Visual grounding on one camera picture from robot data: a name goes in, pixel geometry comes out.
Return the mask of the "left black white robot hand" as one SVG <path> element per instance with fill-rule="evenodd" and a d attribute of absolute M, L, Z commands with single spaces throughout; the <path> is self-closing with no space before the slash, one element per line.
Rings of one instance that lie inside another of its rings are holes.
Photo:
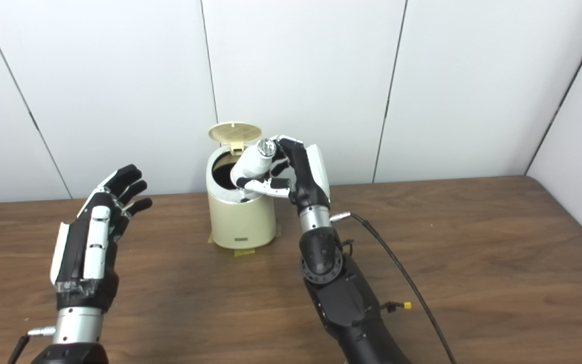
<path fill-rule="evenodd" d="M 107 312 L 116 297 L 118 241 L 150 198 L 142 172 L 128 164 L 111 173 L 88 196 L 71 223 L 61 223 L 50 270 L 56 308 L 96 308 Z"/>

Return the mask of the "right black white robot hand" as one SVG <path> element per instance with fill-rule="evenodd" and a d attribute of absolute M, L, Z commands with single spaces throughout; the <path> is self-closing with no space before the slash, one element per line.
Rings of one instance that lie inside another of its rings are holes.
<path fill-rule="evenodd" d="M 242 153 L 230 173 L 241 191 L 289 198 L 298 212 L 312 206 L 330 209 L 330 187 L 317 145 L 277 135 L 264 138 Z"/>

